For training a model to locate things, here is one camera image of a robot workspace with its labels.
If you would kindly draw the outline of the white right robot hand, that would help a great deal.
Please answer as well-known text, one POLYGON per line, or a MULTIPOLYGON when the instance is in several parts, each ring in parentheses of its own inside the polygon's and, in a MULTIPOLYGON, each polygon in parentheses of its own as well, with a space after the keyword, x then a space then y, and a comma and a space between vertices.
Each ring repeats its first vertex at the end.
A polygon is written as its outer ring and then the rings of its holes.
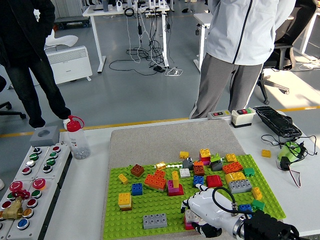
POLYGON ((196 187, 200 191, 181 203, 182 213, 188 208, 206 222, 205 225, 197 225, 195 229, 206 237, 209 236, 213 227, 226 230, 234 239, 243 237, 244 235, 240 234, 240 230, 245 219, 244 215, 239 213, 233 216, 217 206, 217 204, 220 204, 229 210, 232 208, 232 202, 217 191, 214 194, 216 200, 214 202, 212 197, 214 190, 212 188, 199 183, 196 184, 196 187))

